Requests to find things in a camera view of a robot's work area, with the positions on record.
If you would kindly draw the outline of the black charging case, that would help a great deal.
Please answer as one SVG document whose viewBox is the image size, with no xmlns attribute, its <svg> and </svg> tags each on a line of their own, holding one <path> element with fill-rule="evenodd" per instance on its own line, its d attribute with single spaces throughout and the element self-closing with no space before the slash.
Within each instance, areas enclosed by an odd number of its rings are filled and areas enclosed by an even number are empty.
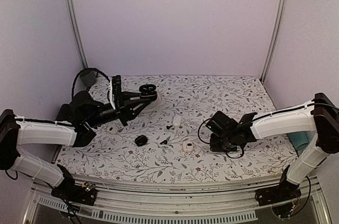
<svg viewBox="0 0 339 224">
<path fill-rule="evenodd" d="M 156 86 L 154 84 L 145 84 L 139 87 L 140 98 L 150 99 L 152 102 L 157 99 Z"/>
</svg>

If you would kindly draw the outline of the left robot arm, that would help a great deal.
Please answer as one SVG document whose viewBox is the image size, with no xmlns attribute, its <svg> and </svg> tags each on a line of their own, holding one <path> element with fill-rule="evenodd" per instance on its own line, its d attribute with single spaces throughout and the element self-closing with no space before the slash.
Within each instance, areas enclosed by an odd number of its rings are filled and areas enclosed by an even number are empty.
<svg viewBox="0 0 339 224">
<path fill-rule="evenodd" d="M 107 104 L 93 100 L 86 91 L 77 93 L 69 104 L 63 104 L 56 121 L 27 119 L 11 109 L 1 114 L 1 170 L 9 169 L 37 178 L 51 185 L 68 200 L 75 199 L 79 189 L 70 172 L 59 164 L 48 163 L 22 149 L 28 144 L 52 144 L 85 147 L 96 136 L 95 129 L 120 120 L 123 126 L 135 119 L 157 99 L 154 89 L 138 93 L 115 93 Z"/>
</svg>

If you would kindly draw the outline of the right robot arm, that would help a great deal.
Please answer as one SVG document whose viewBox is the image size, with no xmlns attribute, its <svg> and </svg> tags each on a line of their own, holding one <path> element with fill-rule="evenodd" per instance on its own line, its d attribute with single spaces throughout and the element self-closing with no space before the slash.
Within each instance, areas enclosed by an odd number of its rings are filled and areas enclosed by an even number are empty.
<svg viewBox="0 0 339 224">
<path fill-rule="evenodd" d="M 240 121 L 216 112 L 206 127 L 216 139 L 216 145 L 225 148 L 244 148 L 249 142 L 270 136 L 313 131 L 315 135 L 301 156 L 283 172 L 274 196 L 286 200 L 301 181 L 317 168 L 330 154 L 338 153 L 338 107 L 324 93 L 302 105 L 265 114 L 245 114 Z"/>
</svg>

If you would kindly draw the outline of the white open earbud case centre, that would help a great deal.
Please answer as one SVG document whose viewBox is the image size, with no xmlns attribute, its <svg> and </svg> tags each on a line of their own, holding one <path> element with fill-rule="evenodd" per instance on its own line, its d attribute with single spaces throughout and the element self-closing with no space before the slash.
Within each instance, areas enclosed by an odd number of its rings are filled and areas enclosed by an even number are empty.
<svg viewBox="0 0 339 224">
<path fill-rule="evenodd" d="M 194 150 L 194 144 L 191 141 L 184 141 L 182 143 L 182 149 L 185 153 L 191 153 Z"/>
</svg>

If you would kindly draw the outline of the white open earbud case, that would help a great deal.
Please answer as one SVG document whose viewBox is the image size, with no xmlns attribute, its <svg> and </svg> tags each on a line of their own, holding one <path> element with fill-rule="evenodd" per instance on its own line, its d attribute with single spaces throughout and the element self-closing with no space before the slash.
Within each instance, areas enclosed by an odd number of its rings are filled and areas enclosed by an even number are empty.
<svg viewBox="0 0 339 224">
<path fill-rule="evenodd" d="M 194 150 L 194 144 L 191 141 L 184 141 L 182 143 L 182 149 L 185 153 L 191 153 Z"/>
<path fill-rule="evenodd" d="M 118 133 L 118 128 L 117 127 L 108 127 L 107 133 L 110 134 L 110 135 L 116 135 Z"/>
</svg>

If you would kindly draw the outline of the white open earbud case left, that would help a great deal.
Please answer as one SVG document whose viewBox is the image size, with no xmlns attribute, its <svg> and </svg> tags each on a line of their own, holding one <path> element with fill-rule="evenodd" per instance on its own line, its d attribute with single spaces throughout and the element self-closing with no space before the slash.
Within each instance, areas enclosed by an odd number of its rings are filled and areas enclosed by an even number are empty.
<svg viewBox="0 0 339 224">
<path fill-rule="evenodd" d="M 110 134 L 110 135 L 116 135 L 118 133 L 118 128 L 117 127 L 108 127 L 107 133 Z"/>
</svg>

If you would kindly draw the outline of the black open case left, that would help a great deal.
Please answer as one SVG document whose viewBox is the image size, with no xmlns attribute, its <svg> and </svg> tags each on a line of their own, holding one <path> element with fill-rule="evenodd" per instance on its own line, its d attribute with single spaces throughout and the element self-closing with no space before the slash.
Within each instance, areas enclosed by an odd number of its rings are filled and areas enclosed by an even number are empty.
<svg viewBox="0 0 339 224">
<path fill-rule="evenodd" d="M 140 135 L 135 139 L 135 144 L 138 147 L 144 146 L 148 142 L 148 138 L 145 135 Z"/>
</svg>

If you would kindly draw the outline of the white closed earbud case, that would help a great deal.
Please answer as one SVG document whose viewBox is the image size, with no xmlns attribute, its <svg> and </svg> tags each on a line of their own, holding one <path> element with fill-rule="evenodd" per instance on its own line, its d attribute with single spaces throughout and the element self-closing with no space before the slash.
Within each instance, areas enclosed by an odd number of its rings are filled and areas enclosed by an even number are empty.
<svg viewBox="0 0 339 224">
<path fill-rule="evenodd" d="M 181 125 L 181 121 L 182 121 L 182 118 L 180 115 L 175 115 L 173 117 L 173 121 L 172 121 L 172 124 L 174 127 L 179 127 Z"/>
</svg>

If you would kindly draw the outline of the white spiral ceramic plate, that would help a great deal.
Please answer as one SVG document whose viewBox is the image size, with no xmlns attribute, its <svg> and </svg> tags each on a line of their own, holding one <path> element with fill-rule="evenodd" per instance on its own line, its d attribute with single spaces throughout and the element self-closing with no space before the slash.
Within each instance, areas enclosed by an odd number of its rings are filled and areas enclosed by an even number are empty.
<svg viewBox="0 0 339 224">
<path fill-rule="evenodd" d="M 157 92 L 157 98 L 155 101 L 151 102 L 149 105 L 147 105 L 143 112 L 144 113 L 150 113 L 156 111 L 160 106 L 164 104 L 163 96 L 160 92 Z"/>
</svg>

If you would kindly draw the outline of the floral patterned table mat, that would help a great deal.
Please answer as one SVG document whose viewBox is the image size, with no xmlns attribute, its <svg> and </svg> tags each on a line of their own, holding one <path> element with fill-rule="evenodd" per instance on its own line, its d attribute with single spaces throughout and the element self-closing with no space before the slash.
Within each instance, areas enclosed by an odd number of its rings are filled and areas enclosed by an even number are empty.
<svg viewBox="0 0 339 224">
<path fill-rule="evenodd" d="M 259 79 L 251 76 L 124 76 L 122 88 L 134 92 L 151 83 L 164 104 L 156 111 L 138 115 L 123 126 L 119 121 L 99 127 L 96 137 L 83 148 L 63 147 L 56 159 L 79 176 L 146 183 L 207 183 L 281 175 L 297 159 L 286 136 L 273 136 L 246 145 L 234 154 L 213 153 L 209 130 L 201 123 L 222 111 L 239 120 L 251 112 L 270 112 L 274 105 Z M 182 118 L 179 127 L 173 117 Z M 108 127 L 117 127 L 110 135 Z M 141 147 L 135 139 L 145 135 Z M 194 150 L 185 153 L 184 141 Z"/>
</svg>

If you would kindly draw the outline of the grey mug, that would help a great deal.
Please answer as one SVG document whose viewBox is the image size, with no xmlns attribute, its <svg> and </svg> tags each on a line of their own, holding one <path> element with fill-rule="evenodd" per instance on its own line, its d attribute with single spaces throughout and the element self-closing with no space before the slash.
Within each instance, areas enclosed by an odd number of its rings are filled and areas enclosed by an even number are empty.
<svg viewBox="0 0 339 224">
<path fill-rule="evenodd" d="M 96 83 L 97 75 L 94 70 L 86 70 L 81 72 L 79 77 L 85 87 L 91 87 Z"/>
</svg>

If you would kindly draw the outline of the teal cylinder cup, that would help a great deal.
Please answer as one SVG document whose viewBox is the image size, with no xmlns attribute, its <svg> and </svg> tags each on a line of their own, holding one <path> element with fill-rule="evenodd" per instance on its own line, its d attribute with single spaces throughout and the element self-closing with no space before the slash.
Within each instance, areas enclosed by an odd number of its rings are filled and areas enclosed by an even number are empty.
<svg viewBox="0 0 339 224">
<path fill-rule="evenodd" d="M 312 141 L 314 135 L 314 131 L 301 131 L 287 134 L 296 151 L 304 150 Z"/>
</svg>

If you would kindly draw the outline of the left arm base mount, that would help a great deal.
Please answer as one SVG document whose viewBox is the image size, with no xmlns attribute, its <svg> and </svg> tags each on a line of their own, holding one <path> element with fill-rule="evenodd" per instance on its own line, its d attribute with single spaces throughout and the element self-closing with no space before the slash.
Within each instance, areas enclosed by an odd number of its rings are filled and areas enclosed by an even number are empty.
<svg viewBox="0 0 339 224">
<path fill-rule="evenodd" d="M 60 184 L 54 187 L 51 195 L 64 201 L 93 206 L 98 190 L 91 183 L 76 185 L 72 183 Z"/>
</svg>

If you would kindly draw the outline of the left aluminium frame post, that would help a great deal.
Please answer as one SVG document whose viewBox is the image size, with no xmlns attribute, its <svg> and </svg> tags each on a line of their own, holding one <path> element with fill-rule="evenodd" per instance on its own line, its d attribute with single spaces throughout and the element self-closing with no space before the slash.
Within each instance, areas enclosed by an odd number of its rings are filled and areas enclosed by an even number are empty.
<svg viewBox="0 0 339 224">
<path fill-rule="evenodd" d="M 85 56 L 82 40 L 81 40 L 81 34 L 79 31 L 78 23 L 77 23 L 77 18 L 76 18 L 76 12 L 75 12 L 75 7 L 74 7 L 74 2 L 73 0 L 65 0 L 66 2 L 66 7 L 68 11 L 68 16 L 70 20 L 70 25 L 71 29 L 73 32 L 74 40 L 75 40 L 75 45 L 77 48 L 77 52 L 79 55 L 80 63 L 83 68 L 88 67 L 87 59 Z"/>
</svg>

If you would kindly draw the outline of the aluminium frame post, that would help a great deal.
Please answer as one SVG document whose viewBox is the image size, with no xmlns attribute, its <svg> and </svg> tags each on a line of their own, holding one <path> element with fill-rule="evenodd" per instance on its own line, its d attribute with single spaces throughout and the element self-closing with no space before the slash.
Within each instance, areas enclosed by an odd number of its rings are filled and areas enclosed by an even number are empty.
<svg viewBox="0 0 339 224">
<path fill-rule="evenodd" d="M 272 65 L 276 45 L 278 43 L 279 33 L 281 29 L 281 24 L 283 21 L 284 10 L 286 7 L 287 0 L 278 0 L 278 8 L 275 16 L 273 31 L 271 35 L 271 40 L 267 50 L 266 58 L 264 61 L 263 69 L 260 75 L 260 81 L 264 85 L 268 79 L 269 71 Z"/>
<path fill-rule="evenodd" d="M 87 59 L 85 56 L 82 40 L 81 40 L 81 34 L 79 31 L 78 23 L 77 23 L 77 18 L 76 18 L 76 12 L 75 12 L 75 7 L 74 7 L 74 2 L 73 0 L 65 0 L 66 2 L 66 7 L 68 11 L 68 16 L 70 20 L 70 25 L 71 29 L 73 32 L 74 40 L 75 40 L 75 45 L 77 48 L 77 52 L 79 55 L 80 63 L 83 68 L 88 67 Z"/>
</svg>

